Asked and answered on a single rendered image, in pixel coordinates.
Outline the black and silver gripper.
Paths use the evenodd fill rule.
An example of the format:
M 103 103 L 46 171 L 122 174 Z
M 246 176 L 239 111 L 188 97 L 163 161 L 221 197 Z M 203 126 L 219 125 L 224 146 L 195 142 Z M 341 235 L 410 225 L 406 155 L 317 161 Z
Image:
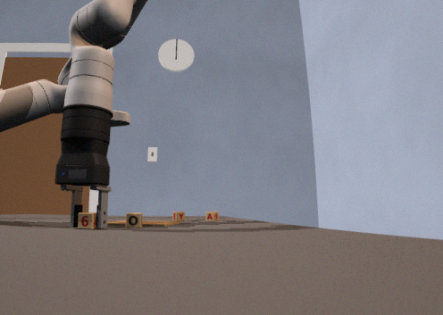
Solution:
M 71 193 L 71 228 L 78 227 L 83 187 L 99 191 L 96 228 L 107 228 L 110 166 L 107 151 L 111 127 L 127 126 L 130 115 L 114 111 L 113 86 L 106 79 L 79 75 L 69 80 L 62 108 L 62 154 L 55 184 Z

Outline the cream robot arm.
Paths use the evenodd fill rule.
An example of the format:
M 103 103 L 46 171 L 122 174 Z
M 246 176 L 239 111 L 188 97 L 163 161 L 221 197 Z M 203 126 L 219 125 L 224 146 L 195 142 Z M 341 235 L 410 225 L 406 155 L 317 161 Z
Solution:
M 58 85 L 41 79 L 0 89 L 0 132 L 62 113 L 67 89 L 63 86 L 68 86 L 72 77 L 96 76 L 113 85 L 114 59 L 107 50 L 126 37 L 146 2 L 94 0 L 76 11 L 69 27 L 71 58 L 59 75 Z

